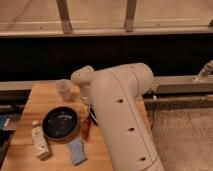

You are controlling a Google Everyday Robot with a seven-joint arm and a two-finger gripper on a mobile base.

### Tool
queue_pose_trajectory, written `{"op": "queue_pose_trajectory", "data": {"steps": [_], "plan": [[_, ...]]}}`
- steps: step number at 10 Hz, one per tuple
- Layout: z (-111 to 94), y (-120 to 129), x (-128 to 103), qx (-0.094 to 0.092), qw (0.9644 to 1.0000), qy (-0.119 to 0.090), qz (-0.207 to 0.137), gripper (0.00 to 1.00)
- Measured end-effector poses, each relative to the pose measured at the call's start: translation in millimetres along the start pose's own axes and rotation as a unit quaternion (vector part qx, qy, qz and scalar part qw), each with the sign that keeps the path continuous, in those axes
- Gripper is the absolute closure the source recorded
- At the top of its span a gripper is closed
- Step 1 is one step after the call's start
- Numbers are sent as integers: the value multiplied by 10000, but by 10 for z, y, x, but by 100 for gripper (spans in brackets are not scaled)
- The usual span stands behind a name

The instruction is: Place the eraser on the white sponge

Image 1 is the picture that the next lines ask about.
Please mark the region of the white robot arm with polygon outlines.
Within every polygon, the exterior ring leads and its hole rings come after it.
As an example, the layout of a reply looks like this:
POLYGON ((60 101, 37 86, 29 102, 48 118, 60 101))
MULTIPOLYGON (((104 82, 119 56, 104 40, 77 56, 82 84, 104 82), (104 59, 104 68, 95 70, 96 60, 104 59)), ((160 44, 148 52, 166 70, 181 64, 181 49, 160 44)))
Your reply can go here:
POLYGON ((114 171, 165 171, 136 106, 154 81, 146 64, 102 70, 85 66, 71 74, 71 81, 95 112, 114 171))

